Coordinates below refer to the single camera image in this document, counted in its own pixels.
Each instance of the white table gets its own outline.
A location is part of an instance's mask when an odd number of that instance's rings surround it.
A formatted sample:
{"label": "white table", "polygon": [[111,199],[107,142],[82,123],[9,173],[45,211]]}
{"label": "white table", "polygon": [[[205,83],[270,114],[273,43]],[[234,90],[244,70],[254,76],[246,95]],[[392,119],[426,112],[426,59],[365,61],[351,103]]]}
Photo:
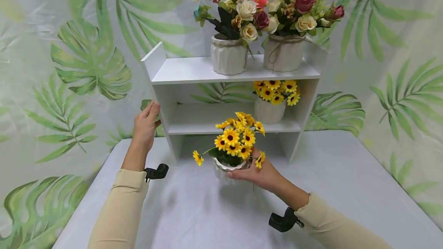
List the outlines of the white table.
{"label": "white table", "polygon": [[[87,247],[130,141],[114,148],[53,248]],[[280,153],[275,155],[267,152],[286,178],[315,191],[394,248],[443,248],[443,233],[351,133],[305,133],[291,166]],[[268,226],[269,215],[283,215],[285,204],[259,188],[254,198],[249,183],[221,186],[211,162],[206,158],[198,167],[190,155],[173,166],[166,140],[155,139],[146,165],[166,163],[170,168],[165,179],[151,181],[136,248],[323,248],[297,226],[286,233]]]}

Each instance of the white flower pot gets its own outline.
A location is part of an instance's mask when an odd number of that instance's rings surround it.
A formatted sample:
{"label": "white flower pot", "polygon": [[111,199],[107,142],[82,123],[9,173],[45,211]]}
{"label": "white flower pot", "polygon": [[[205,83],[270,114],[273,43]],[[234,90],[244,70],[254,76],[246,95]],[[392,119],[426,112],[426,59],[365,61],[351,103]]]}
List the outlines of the white flower pot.
{"label": "white flower pot", "polygon": [[224,40],[221,34],[212,36],[213,70],[223,75],[236,75],[246,70],[248,50],[242,40]]}
{"label": "white flower pot", "polygon": [[273,71],[294,71],[302,62],[305,45],[304,37],[270,35],[265,45],[263,65]]}
{"label": "white flower pot", "polygon": [[264,124],[277,124],[283,118],[286,109],[286,101],[273,105],[268,101],[258,98],[255,101],[254,117]]}
{"label": "white flower pot", "polygon": [[237,180],[228,178],[226,175],[229,171],[240,170],[246,168],[246,161],[243,161],[241,164],[236,167],[231,167],[228,164],[222,164],[218,161],[217,158],[213,158],[214,161],[214,172],[217,179],[219,179],[225,185],[234,185],[237,183]]}

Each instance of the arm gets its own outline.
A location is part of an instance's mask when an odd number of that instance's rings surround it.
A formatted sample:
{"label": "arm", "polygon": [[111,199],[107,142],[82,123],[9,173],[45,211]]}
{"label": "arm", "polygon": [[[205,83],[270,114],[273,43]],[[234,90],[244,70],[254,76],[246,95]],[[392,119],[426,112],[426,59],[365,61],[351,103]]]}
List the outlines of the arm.
{"label": "arm", "polygon": [[160,105],[151,103],[134,120],[134,136],[122,169],[100,212],[89,240],[88,249],[134,248],[140,214],[148,192],[144,172],[146,156],[154,143],[155,121]]}
{"label": "arm", "polygon": [[[256,148],[252,154],[254,158],[260,156]],[[378,235],[329,207],[316,194],[306,193],[292,184],[267,159],[261,170],[251,166],[228,173],[228,177],[248,180],[277,195],[296,210],[295,215],[305,225],[303,230],[327,249],[392,249]]]}

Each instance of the beige sleeve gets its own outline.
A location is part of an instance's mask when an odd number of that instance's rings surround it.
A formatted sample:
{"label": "beige sleeve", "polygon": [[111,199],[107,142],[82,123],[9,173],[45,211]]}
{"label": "beige sleeve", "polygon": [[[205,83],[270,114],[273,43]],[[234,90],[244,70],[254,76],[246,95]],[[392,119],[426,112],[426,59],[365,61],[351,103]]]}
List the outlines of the beige sleeve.
{"label": "beige sleeve", "polygon": [[121,169],[100,212],[88,249],[133,249],[148,192],[146,172]]}
{"label": "beige sleeve", "polygon": [[303,230],[327,249],[392,249],[381,237],[329,207],[314,193],[295,215],[304,223]]}

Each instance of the leaf print backdrop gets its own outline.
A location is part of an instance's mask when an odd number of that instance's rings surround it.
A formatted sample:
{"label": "leaf print backdrop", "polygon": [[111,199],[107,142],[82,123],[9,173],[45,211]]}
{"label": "leaf print backdrop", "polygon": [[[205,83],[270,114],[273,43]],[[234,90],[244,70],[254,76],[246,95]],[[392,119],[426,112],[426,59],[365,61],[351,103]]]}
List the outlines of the leaf print backdrop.
{"label": "leaf print backdrop", "polygon": [[[330,57],[307,129],[357,136],[442,228],[442,1],[335,1],[346,16],[316,38]],[[194,6],[0,0],[1,248],[53,244],[151,98],[138,62],[146,52],[163,41],[170,57],[209,55],[213,29],[198,27]],[[254,100],[248,83],[183,87],[181,103]],[[36,209],[43,216],[17,219]]]}

